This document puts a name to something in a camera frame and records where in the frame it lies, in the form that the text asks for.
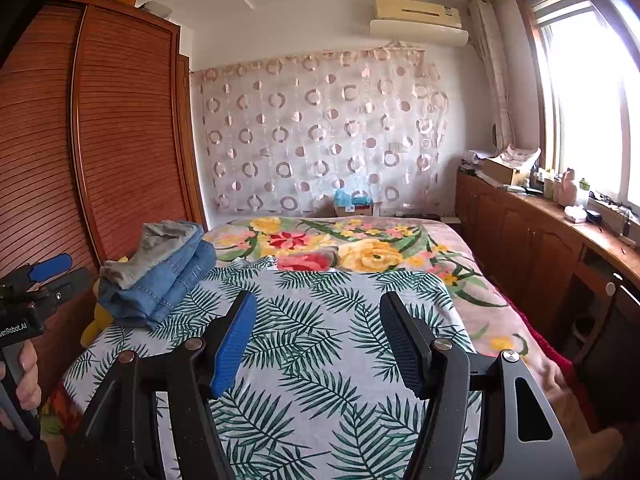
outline white container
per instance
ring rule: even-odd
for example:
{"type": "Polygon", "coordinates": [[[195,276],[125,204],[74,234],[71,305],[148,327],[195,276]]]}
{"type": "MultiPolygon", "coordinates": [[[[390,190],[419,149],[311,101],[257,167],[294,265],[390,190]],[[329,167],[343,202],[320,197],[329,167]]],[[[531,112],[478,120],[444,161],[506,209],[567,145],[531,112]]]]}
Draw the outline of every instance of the white container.
{"type": "Polygon", "coordinates": [[[545,179],[545,187],[543,189],[544,189],[543,196],[547,200],[553,200],[554,199],[554,181],[551,178],[545,179]]]}
{"type": "Polygon", "coordinates": [[[578,207],[582,206],[587,209],[589,205],[589,190],[578,188],[578,193],[576,195],[575,205],[578,207]]]}

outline pink floral bedspread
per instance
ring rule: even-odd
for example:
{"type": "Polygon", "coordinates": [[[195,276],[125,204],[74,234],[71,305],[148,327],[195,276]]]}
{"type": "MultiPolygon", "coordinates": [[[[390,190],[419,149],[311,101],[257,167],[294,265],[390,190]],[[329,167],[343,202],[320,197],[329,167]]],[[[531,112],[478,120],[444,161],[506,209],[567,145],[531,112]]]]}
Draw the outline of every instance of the pink floral bedspread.
{"type": "Polygon", "coordinates": [[[237,257],[273,255],[282,270],[393,272],[426,270],[446,284],[476,350],[520,352],[572,445],[585,478],[599,473],[620,446],[616,430],[592,434],[558,365],[547,358],[519,314],[480,273],[471,250],[443,223],[384,217],[263,217],[236,220],[205,235],[224,266],[237,257]]]}

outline finger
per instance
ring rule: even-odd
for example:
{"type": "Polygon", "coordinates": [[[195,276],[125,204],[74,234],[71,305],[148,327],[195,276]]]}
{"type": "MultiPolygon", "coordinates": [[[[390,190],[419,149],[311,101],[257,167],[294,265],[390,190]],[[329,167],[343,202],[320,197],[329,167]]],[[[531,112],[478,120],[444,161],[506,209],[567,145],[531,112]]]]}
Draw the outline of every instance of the finger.
{"type": "Polygon", "coordinates": [[[42,390],[37,389],[31,397],[20,403],[24,410],[35,410],[42,401],[42,390]]]}
{"type": "Polygon", "coordinates": [[[23,375],[20,384],[18,384],[18,387],[15,389],[15,394],[18,400],[20,400],[20,403],[23,403],[25,400],[28,400],[37,389],[39,389],[38,367],[33,367],[23,375]]]}
{"type": "Polygon", "coordinates": [[[38,354],[33,347],[33,343],[29,340],[24,342],[22,351],[20,352],[20,365],[25,372],[31,370],[38,362],[38,354]]]}
{"type": "Polygon", "coordinates": [[[0,424],[2,424],[8,430],[13,431],[15,429],[14,424],[11,422],[11,419],[2,408],[0,408],[0,424]]]}

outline metal screw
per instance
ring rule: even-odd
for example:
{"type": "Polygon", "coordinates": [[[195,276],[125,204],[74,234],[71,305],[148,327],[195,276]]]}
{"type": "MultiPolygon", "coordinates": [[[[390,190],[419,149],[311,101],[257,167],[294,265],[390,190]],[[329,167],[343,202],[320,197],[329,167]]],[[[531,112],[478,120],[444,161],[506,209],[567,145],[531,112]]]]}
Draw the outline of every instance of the metal screw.
{"type": "Polygon", "coordinates": [[[198,348],[200,348],[202,346],[202,339],[200,339],[199,337],[192,337],[191,339],[187,339],[187,341],[184,342],[184,347],[187,350],[197,350],[198,348]]]}
{"type": "Polygon", "coordinates": [[[451,348],[453,347],[453,343],[451,342],[451,340],[450,339],[446,339],[445,337],[437,338],[436,341],[433,342],[433,345],[438,350],[442,350],[443,352],[445,352],[447,350],[451,350],[451,348]]]}
{"type": "Polygon", "coordinates": [[[125,365],[132,362],[135,356],[136,355],[133,353],[133,350],[125,350],[118,356],[118,361],[125,365]]]}
{"type": "Polygon", "coordinates": [[[507,348],[506,350],[502,351],[502,358],[510,363],[515,363],[520,358],[520,354],[518,354],[515,350],[507,348]]]}

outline gray cloth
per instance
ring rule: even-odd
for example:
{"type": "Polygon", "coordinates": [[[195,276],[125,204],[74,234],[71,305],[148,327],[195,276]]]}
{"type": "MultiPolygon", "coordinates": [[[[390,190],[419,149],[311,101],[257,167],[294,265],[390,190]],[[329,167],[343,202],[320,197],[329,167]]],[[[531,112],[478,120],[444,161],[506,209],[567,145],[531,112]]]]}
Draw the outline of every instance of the gray cloth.
{"type": "Polygon", "coordinates": [[[197,224],[173,220],[142,224],[136,254],[128,262],[107,260],[100,267],[100,276],[122,289],[130,288],[150,269],[182,248],[197,230],[197,224]]]}

